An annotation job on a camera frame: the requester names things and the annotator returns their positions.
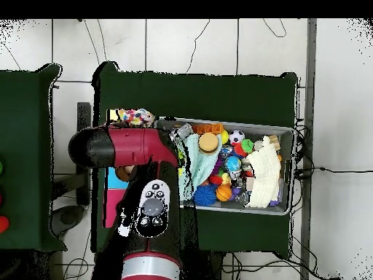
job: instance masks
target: dark green tabletop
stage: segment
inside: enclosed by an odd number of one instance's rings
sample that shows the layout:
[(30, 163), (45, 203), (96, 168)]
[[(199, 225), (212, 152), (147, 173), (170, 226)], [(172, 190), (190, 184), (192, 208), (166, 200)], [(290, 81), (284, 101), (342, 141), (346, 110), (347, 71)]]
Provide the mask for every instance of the dark green tabletop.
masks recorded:
[[(157, 116), (293, 128), (296, 83), (294, 73), (281, 77), (135, 73), (121, 72), (116, 63), (108, 62), (101, 64), (93, 76), (93, 121), (94, 125), (104, 123), (107, 109), (145, 108)], [(97, 235), (93, 233), (92, 248), (98, 251), (108, 232), (101, 225), (103, 185), (102, 169), (98, 175), (97, 209), (93, 211)], [(201, 249), (268, 251), (288, 257), (289, 215), (206, 210), (198, 210), (197, 215)]]
[(51, 84), (60, 67), (36, 72), (0, 71), (0, 215), (9, 228), (0, 249), (62, 250), (49, 229), (51, 182)]

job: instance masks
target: tennis ball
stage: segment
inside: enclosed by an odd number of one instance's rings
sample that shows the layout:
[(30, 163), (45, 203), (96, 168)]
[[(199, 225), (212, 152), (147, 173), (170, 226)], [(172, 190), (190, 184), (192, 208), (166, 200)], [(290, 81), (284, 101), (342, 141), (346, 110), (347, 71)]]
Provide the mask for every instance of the tennis ball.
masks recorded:
[(221, 142), (222, 144), (225, 144), (228, 142), (228, 140), (229, 140), (229, 134), (228, 132), (224, 130), (223, 132), (221, 132)]

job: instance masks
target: green ball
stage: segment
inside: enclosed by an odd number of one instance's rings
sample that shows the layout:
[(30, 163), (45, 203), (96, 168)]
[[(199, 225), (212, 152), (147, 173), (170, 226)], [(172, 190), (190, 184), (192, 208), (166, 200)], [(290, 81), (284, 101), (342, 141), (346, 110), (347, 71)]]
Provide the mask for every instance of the green ball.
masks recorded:
[(249, 139), (244, 139), (241, 141), (241, 147), (244, 152), (250, 153), (253, 151), (254, 143)]

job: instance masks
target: ball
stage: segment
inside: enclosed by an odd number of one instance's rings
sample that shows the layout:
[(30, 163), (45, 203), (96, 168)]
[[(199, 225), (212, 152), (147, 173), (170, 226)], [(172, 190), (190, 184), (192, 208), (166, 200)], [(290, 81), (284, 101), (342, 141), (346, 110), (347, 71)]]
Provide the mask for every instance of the ball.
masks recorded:
[(235, 156), (230, 156), (225, 160), (225, 167), (229, 172), (237, 171), (241, 167), (241, 161)]
[(245, 134), (241, 130), (233, 130), (229, 135), (229, 141), (231, 145), (236, 145), (245, 139)]
[(215, 188), (213, 185), (198, 186), (193, 199), (199, 206), (210, 206), (216, 201)]
[(229, 140), (229, 134), (225, 130), (221, 133), (221, 143), (225, 144)]
[(232, 190), (225, 184), (218, 186), (218, 188), (216, 189), (216, 197), (221, 202), (228, 201), (231, 196), (232, 196)]

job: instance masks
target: light blue towel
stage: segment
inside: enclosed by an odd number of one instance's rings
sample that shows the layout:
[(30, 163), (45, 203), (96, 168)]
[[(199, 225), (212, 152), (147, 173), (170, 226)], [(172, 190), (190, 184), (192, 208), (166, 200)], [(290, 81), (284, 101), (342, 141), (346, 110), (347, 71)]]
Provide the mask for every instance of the light blue towel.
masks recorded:
[[(218, 154), (220, 152), (222, 143), (220, 134), (217, 135), (219, 145), (216, 151), (212, 155), (202, 153), (198, 147), (198, 134), (192, 134), (184, 140), (185, 148), (187, 148), (189, 160), (190, 160), (190, 173), (192, 175), (192, 181), (190, 181), (188, 172), (185, 168), (178, 178), (178, 191), (181, 201), (187, 201), (192, 198), (197, 186), (202, 184), (213, 171), (216, 161), (218, 160)], [(178, 143), (178, 149), (184, 154), (185, 150), (182, 143)]]

